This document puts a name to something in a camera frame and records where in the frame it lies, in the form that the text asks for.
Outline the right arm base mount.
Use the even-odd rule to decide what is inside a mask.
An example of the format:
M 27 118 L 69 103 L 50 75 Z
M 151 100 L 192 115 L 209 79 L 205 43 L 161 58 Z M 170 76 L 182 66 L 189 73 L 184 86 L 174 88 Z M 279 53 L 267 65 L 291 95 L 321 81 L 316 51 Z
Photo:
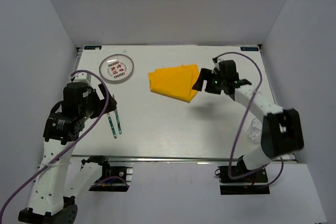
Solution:
M 228 166 L 219 166 L 214 174 L 219 178 L 221 195 L 269 195 L 268 176 L 262 169 L 247 177 L 232 180 L 228 176 Z

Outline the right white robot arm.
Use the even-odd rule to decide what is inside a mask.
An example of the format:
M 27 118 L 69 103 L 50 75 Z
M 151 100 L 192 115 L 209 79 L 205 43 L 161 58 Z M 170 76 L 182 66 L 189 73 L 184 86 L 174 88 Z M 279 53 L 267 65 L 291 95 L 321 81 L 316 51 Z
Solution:
M 220 61 L 212 70 L 201 69 L 192 88 L 212 94 L 225 93 L 245 107 L 243 117 L 252 113 L 262 124 L 259 146 L 241 156 L 235 167 L 229 167 L 228 176 L 231 180 L 250 181 L 256 171 L 274 159 L 304 148 L 298 111 L 284 109 L 258 93 L 250 81 L 239 78 L 234 61 Z

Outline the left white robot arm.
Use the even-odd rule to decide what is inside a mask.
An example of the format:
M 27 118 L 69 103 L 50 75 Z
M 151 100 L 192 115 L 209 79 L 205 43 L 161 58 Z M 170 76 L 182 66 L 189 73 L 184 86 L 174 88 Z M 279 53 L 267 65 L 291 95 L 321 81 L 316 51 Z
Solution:
M 65 186 L 72 153 L 104 114 L 117 103 L 106 84 L 91 71 L 77 70 L 63 89 L 63 100 L 51 109 L 43 133 L 44 153 L 28 206 L 18 214 L 23 223 L 74 223 L 78 202 L 95 182 L 110 178 L 105 156 L 83 160 L 82 170 Z

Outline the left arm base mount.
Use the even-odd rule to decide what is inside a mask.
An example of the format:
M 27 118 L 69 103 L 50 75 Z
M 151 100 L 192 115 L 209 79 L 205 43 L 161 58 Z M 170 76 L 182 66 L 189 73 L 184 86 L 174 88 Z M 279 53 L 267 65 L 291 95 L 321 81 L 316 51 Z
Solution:
M 113 166 L 109 159 L 102 155 L 92 155 L 81 160 L 81 170 L 87 164 L 98 164 L 102 176 L 90 187 L 90 191 L 127 192 L 131 183 L 133 167 Z

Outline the yellow pikachu cloth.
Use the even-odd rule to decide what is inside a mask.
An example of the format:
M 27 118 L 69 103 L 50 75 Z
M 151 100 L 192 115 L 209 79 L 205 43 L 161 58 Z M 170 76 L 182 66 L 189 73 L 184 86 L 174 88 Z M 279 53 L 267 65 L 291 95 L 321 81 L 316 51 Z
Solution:
M 151 92 L 190 103 L 198 91 L 192 87 L 199 77 L 198 66 L 181 65 L 179 67 L 155 69 L 148 73 Z

